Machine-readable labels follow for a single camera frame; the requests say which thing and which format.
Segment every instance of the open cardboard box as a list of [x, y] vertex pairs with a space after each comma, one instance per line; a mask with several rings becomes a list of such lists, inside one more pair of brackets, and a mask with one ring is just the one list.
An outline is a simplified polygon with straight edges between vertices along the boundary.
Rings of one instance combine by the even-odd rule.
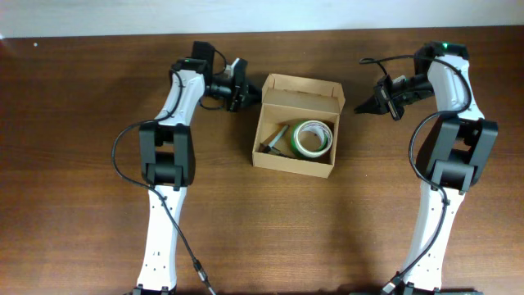
[[[340, 83], [270, 74], [262, 88], [253, 166], [327, 178], [335, 165], [338, 123], [344, 102]], [[331, 129], [333, 144], [326, 155], [305, 160], [261, 152], [262, 143], [267, 144], [284, 125], [290, 125], [275, 147], [283, 154], [293, 156], [291, 133], [294, 125], [304, 120], [319, 120]]]

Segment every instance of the white wall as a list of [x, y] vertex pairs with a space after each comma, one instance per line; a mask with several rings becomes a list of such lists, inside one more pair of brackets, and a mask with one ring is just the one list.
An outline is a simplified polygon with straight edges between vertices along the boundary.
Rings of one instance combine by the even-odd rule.
[[523, 24], [523, 0], [0, 0], [4, 37]]

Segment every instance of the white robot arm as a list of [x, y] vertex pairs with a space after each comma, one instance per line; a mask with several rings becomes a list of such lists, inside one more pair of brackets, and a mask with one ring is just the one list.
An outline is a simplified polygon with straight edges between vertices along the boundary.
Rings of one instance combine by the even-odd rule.
[[[195, 107], [204, 95], [223, 99], [227, 111], [238, 111], [260, 101], [261, 92], [246, 78], [247, 61], [237, 59], [231, 66], [224, 58], [222, 75], [212, 71], [216, 50], [209, 43], [195, 42], [192, 56], [175, 63], [170, 71], [171, 90], [154, 120], [130, 125], [116, 139], [113, 164], [117, 173], [129, 182], [149, 189], [149, 226], [142, 270], [133, 295], [174, 294], [177, 285], [175, 251], [178, 236], [192, 258], [202, 282], [214, 295], [201, 263], [193, 255], [178, 227], [187, 187], [195, 174], [195, 156], [190, 124]], [[115, 163], [115, 147], [120, 137], [139, 126], [142, 177], [140, 184], [121, 174]], [[172, 145], [174, 152], [156, 148]]]
[[[421, 203], [411, 248], [402, 269], [381, 294], [481, 294], [441, 293], [441, 270], [454, 217], [465, 193], [481, 176], [495, 144], [497, 124], [484, 120], [472, 95], [468, 52], [464, 46], [433, 42], [413, 56], [392, 57], [386, 61], [400, 58], [415, 60], [415, 76], [391, 80], [384, 70], [386, 75], [375, 86], [375, 94], [355, 108], [355, 112], [390, 112], [394, 120], [400, 120], [403, 106], [434, 94], [440, 116], [415, 164], [427, 181], [421, 184]], [[379, 65], [380, 62], [361, 61]], [[463, 141], [469, 149], [454, 149], [456, 141]]]

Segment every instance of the wood grain surface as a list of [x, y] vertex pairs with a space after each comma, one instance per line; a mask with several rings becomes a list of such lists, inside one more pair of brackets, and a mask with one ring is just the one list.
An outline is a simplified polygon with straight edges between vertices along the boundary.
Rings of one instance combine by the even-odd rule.
[[[247, 59], [259, 86], [268, 73], [338, 81], [347, 100], [329, 179], [252, 167], [260, 107], [197, 108], [197, 173], [180, 225], [215, 288], [343, 293], [384, 284], [407, 256], [418, 213], [409, 138], [436, 104], [406, 107], [400, 122], [355, 115], [382, 74], [358, 60], [410, 54], [434, 39], [467, 44], [475, 98], [499, 124], [481, 181], [455, 219], [443, 286], [522, 294], [523, 27], [2, 40], [2, 293], [122, 294], [136, 284], [148, 198], [115, 174], [111, 144], [126, 125], [156, 115], [169, 65], [193, 40]], [[412, 75], [413, 62], [387, 69]], [[118, 162], [139, 177], [136, 134], [119, 146]], [[203, 293], [178, 245], [178, 291]]]

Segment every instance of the green tape roll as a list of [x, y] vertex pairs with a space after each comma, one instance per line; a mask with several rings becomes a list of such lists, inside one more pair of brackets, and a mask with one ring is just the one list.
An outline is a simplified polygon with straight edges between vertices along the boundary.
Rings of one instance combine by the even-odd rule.
[[[309, 151], [300, 144], [299, 134], [301, 132], [312, 132], [321, 138], [320, 147], [315, 151]], [[293, 127], [291, 134], [291, 151], [299, 158], [316, 158], [325, 154], [332, 146], [333, 134], [327, 125], [318, 120], [302, 121]]]

